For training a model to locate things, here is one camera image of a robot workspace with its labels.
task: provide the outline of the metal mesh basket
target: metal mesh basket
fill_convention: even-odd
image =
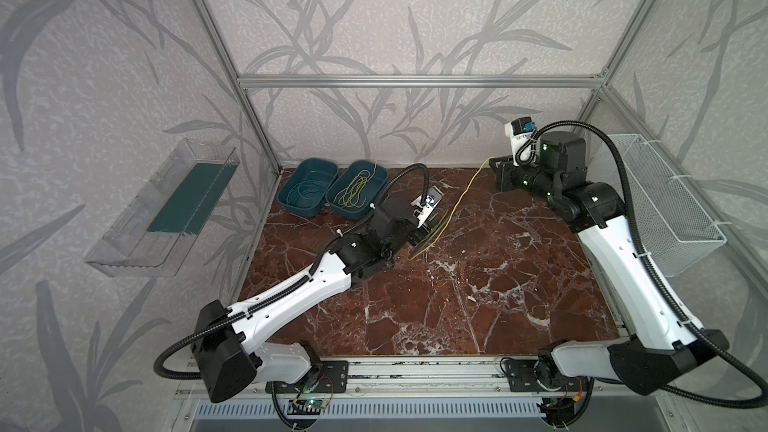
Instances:
[[[659,269],[673,277],[725,244],[723,232],[653,146],[641,135],[610,135],[627,168],[634,213],[645,247]],[[605,144],[587,178],[621,194],[616,164]]]

